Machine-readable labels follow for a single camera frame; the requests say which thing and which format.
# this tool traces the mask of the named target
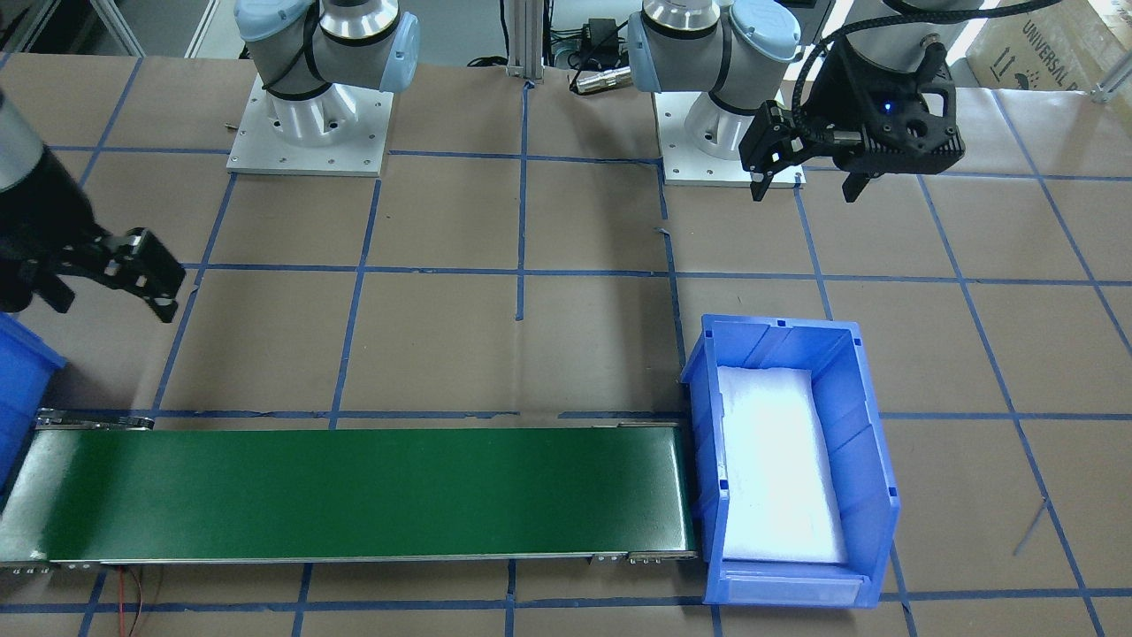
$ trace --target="white mounting plate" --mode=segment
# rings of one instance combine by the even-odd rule
[[[664,157],[664,182],[672,186],[748,187],[751,173],[744,170],[738,160],[721,160],[709,155],[697,148],[684,130],[684,120],[698,96],[700,93],[695,92],[653,94],[660,154]],[[794,188],[796,182],[806,182],[806,174],[800,165],[775,174],[771,188]]]
[[[349,91],[358,102],[358,127],[350,137],[333,146],[292,146],[275,132],[267,118],[266,93],[257,76],[228,156],[228,169],[252,174],[380,175],[393,93],[357,86]]]

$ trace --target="green conveyor belt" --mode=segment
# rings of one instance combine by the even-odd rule
[[[0,562],[695,550],[676,428],[41,431]]]

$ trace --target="white paper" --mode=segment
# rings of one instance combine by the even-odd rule
[[[723,558],[846,561],[808,370],[719,369],[730,490]]]

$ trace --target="metal post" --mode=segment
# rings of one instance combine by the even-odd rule
[[[507,74],[542,81],[542,0],[511,0]]]
[[[110,35],[122,45],[122,49],[126,49],[128,54],[135,58],[145,57],[142,44],[134,35],[134,32],[130,31],[129,25],[126,24],[126,18],[122,17],[122,12],[118,9],[114,0],[91,0],[91,7],[102,18],[102,24],[106,25],[106,31],[110,32]]]
[[[1098,104],[1107,104],[1129,77],[1132,77],[1132,50],[1124,53],[1121,61],[1116,62],[1116,66],[1092,87],[1092,91],[1089,92],[1092,95],[1092,101]]]

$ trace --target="blue bin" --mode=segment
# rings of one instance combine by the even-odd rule
[[[723,559],[728,463],[720,427],[720,367],[809,370],[830,455],[848,561],[843,565]],[[900,498],[856,324],[758,316],[703,316],[680,380],[692,393],[707,604],[874,608],[897,530]]]
[[[8,480],[51,375],[67,362],[0,313],[0,485]]]

